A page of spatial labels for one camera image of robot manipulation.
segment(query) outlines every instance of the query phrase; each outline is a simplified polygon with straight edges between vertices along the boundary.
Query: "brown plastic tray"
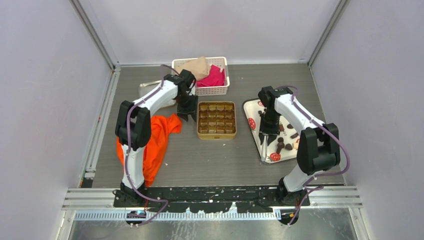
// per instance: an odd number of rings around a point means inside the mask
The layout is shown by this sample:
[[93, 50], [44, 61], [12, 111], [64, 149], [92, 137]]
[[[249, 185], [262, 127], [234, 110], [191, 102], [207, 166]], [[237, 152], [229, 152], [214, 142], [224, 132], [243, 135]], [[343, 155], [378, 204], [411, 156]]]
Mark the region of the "brown plastic tray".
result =
[[197, 105], [197, 135], [201, 140], [236, 137], [236, 105], [232, 101], [201, 101]]

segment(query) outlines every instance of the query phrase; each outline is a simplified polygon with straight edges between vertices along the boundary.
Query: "orange fabric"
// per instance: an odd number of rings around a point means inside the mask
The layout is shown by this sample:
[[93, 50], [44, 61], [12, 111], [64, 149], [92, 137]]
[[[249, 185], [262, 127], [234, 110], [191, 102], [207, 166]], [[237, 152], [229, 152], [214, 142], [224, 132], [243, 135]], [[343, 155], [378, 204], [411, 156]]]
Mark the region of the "orange fabric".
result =
[[[150, 187], [161, 167], [168, 146], [168, 136], [181, 132], [183, 123], [176, 114], [170, 117], [153, 116], [151, 118], [151, 137], [144, 148], [143, 175], [146, 187]], [[116, 154], [124, 165], [124, 153], [119, 139], [116, 138]]]

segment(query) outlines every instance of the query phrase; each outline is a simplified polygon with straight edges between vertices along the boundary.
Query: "plastic basket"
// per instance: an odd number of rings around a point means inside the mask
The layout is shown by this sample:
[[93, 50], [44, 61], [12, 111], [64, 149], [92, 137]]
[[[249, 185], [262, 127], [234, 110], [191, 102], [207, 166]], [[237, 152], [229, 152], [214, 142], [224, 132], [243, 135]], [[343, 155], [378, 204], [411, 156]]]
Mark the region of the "plastic basket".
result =
[[[175, 59], [172, 61], [172, 68], [180, 67], [189, 60], [196, 58], [184, 58], [184, 59]], [[225, 82], [223, 86], [204, 86], [196, 87], [196, 95], [198, 96], [212, 96], [212, 95], [225, 95], [227, 94], [228, 86], [230, 86], [230, 77], [228, 76], [228, 66], [227, 59], [223, 56], [217, 57], [206, 57], [207, 63], [210, 65], [215, 65], [222, 69], [225, 69]]]

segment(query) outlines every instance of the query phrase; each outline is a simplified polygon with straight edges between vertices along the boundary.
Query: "pink cloth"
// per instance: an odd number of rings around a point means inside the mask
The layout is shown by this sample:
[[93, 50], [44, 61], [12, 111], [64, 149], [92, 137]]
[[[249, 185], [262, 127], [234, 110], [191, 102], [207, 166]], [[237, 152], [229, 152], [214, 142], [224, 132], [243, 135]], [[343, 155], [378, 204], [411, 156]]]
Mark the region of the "pink cloth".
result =
[[196, 86], [198, 88], [202, 87], [215, 87], [215, 86], [223, 86], [225, 83], [225, 68], [221, 68], [212, 65], [210, 66], [209, 75], [202, 80], [198, 80]]

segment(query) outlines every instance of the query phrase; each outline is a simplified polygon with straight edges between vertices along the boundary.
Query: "white wall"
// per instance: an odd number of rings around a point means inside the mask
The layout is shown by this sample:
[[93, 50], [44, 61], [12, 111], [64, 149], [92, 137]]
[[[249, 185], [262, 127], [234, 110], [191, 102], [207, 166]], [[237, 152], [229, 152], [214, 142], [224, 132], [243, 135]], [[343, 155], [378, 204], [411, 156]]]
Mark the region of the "white wall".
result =
[[110, 75], [68, 0], [0, 3], [0, 232], [48, 240]]
[[424, 2], [350, 1], [312, 70], [375, 239], [423, 239]]
[[339, 0], [83, 2], [121, 64], [202, 55], [230, 63], [296, 63], [309, 60]]

